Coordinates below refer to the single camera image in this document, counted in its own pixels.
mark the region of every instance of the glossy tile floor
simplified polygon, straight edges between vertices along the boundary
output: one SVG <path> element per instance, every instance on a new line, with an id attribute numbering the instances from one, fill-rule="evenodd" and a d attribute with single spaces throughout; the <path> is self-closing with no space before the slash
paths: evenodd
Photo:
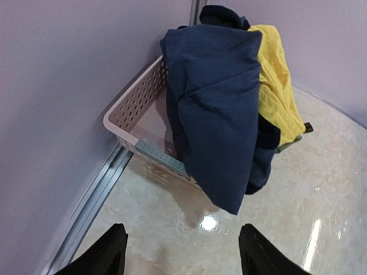
<path id="1" fill-rule="evenodd" d="M 134 157 L 76 256 L 124 223 L 126 275 L 242 274 L 237 238 L 252 223 L 312 274 L 367 274 L 367 131 L 300 90 L 295 97 L 315 132 L 275 156 L 267 187 L 246 196 L 238 216 Z"/>

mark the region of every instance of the wall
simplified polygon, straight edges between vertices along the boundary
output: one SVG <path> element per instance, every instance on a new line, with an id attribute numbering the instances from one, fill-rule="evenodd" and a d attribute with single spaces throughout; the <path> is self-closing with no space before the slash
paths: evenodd
<path id="1" fill-rule="evenodd" d="M 45 266 L 115 145 L 106 106 L 191 1 L 0 1 L 0 274 Z"/>
<path id="2" fill-rule="evenodd" d="M 210 0 L 275 25 L 292 80 L 367 127 L 367 1 Z"/>

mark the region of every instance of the marble floor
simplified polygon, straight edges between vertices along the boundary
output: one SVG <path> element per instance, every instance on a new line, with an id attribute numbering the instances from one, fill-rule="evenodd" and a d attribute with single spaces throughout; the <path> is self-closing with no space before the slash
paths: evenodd
<path id="1" fill-rule="evenodd" d="M 300 90 L 295 98 L 315 132 L 275 156 L 266 188 L 238 216 L 133 157 L 76 257 L 124 223 L 126 275 L 240 275 L 237 238 L 252 223 L 314 275 L 367 274 L 367 131 Z"/>

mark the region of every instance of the yellow cloth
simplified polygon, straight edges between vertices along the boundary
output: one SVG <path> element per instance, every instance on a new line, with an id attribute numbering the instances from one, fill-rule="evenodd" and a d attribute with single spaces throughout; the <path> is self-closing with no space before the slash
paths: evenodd
<path id="1" fill-rule="evenodd" d="M 306 127 L 299 116 L 293 97 L 291 75 L 276 27 L 255 25 L 249 32 L 263 34 L 257 59 L 261 65 L 259 113 L 280 129 L 280 143 L 293 142 Z"/>

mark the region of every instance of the basket handle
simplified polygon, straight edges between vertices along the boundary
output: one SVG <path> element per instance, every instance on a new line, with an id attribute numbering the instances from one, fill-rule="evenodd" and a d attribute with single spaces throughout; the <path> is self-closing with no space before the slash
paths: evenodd
<path id="1" fill-rule="evenodd" d="M 135 145 L 136 150 L 144 156 L 158 162 L 159 164 L 171 169 L 177 174 L 190 179 L 190 175 L 186 172 L 185 166 L 179 160 L 171 157 L 170 155 L 162 152 L 161 150 L 149 145 L 143 140 L 139 140 Z"/>

